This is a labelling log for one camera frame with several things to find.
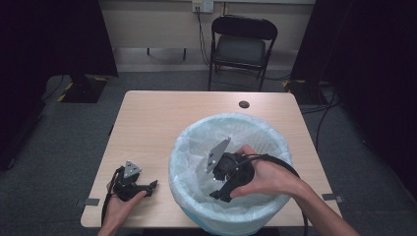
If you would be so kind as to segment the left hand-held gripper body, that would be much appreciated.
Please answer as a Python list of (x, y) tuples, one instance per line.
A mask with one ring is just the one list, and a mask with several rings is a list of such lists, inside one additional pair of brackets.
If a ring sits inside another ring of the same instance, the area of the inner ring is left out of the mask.
[(137, 193), (147, 189), (146, 185), (137, 184), (141, 172), (142, 168), (130, 160), (127, 160), (124, 166), (116, 170), (113, 192), (120, 200), (127, 202)]

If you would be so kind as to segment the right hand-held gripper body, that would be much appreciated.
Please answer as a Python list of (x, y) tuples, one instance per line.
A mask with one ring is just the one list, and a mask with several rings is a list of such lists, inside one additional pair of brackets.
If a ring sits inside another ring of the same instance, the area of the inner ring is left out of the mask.
[(243, 154), (226, 152), (231, 139), (226, 138), (208, 154), (206, 173), (224, 185), (213, 195), (229, 195), (234, 189), (250, 183), (255, 176), (255, 168)]

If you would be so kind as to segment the white plastic bag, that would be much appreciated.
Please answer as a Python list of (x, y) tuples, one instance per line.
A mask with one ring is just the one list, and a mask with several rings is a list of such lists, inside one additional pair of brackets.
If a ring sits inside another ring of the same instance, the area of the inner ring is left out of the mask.
[(224, 185), (206, 168), (209, 152), (226, 138), (231, 139), (228, 152), (248, 145), (258, 154), (292, 163), (286, 139), (267, 121), (240, 113), (212, 115), (186, 128), (170, 154), (169, 188), (176, 203), (187, 198), (201, 203)]

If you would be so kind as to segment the person's left hand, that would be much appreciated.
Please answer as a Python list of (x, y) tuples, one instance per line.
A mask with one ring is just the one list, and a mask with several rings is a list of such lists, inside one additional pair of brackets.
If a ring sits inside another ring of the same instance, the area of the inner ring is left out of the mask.
[(121, 227), (127, 220), (135, 205), (146, 196), (146, 191), (140, 191), (132, 199), (123, 202), (119, 197), (110, 192), (110, 199), (107, 204), (103, 225), (110, 229)]

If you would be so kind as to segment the person's right hand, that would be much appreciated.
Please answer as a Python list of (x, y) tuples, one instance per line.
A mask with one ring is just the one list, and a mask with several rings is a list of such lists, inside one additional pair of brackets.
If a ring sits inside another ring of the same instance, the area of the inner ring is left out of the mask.
[(235, 189), (231, 193), (232, 199), (251, 194), (290, 195), (290, 185), (301, 180), (284, 167), (273, 162), (254, 160), (253, 166), (255, 168), (253, 180), (247, 185)]

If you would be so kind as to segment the black stand base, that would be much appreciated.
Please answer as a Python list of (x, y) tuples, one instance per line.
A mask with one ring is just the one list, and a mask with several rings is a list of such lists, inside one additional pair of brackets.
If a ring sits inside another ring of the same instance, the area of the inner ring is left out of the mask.
[(57, 98), (64, 103), (97, 103), (108, 80), (97, 77), (84, 77), (81, 83), (70, 82)]
[(328, 101), (318, 85), (309, 85), (305, 81), (289, 80), (283, 86), (286, 92), (295, 96), (299, 105), (328, 105)]

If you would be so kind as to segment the black folding chair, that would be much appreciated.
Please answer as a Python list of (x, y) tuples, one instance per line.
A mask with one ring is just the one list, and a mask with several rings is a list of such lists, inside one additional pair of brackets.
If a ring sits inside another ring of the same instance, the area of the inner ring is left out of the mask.
[(217, 17), (211, 24), (208, 90), (211, 90), (212, 72), (219, 66), (257, 71), (258, 90), (261, 90), (277, 36), (277, 27), (266, 19)]

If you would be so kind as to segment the black curtain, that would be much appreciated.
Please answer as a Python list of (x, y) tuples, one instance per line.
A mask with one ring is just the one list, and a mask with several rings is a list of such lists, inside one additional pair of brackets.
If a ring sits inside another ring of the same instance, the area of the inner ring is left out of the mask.
[(0, 0), (0, 170), (58, 75), (118, 75), (99, 0)]
[(417, 0), (316, 0), (291, 78), (309, 92), (336, 84), (417, 200)]

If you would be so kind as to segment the grey table bracket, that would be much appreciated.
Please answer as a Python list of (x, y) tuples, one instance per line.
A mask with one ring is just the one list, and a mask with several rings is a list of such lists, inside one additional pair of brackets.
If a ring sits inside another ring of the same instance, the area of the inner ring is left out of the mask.
[(99, 199), (79, 199), (76, 202), (77, 207), (85, 207), (85, 206), (97, 206), (99, 204)]
[(344, 199), (341, 195), (336, 194), (322, 194), (324, 201), (336, 201), (337, 203), (343, 203)]

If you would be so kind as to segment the white wall outlet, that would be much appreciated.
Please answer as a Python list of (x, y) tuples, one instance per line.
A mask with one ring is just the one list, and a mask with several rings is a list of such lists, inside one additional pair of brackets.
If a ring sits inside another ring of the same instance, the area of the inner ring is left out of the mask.
[(211, 14), (214, 9), (213, 0), (193, 0), (192, 11), (195, 13), (208, 13)]

